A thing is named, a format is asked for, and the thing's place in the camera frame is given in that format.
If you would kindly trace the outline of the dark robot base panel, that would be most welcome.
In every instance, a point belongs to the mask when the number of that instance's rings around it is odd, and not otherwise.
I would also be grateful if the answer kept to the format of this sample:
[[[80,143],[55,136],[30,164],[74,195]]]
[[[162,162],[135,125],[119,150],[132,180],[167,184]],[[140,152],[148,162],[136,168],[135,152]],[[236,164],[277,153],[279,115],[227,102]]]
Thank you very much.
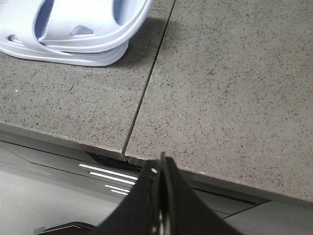
[[[70,222],[100,224],[127,196],[137,172],[86,154],[53,154],[0,143],[0,232],[36,235]]]

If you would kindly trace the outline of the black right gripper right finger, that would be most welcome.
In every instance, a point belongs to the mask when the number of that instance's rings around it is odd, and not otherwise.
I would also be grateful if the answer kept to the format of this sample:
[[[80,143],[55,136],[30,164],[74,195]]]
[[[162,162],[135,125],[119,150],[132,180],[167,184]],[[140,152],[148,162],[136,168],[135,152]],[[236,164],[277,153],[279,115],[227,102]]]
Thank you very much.
[[[194,193],[173,158],[160,155],[160,206],[164,235],[240,235]]]

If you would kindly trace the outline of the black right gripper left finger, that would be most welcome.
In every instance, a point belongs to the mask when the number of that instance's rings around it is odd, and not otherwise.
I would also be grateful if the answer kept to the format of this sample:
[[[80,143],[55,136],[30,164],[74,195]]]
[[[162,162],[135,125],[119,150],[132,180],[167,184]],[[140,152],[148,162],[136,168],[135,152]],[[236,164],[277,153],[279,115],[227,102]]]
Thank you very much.
[[[139,178],[118,207],[94,229],[95,235],[158,235],[160,167],[144,163]]]

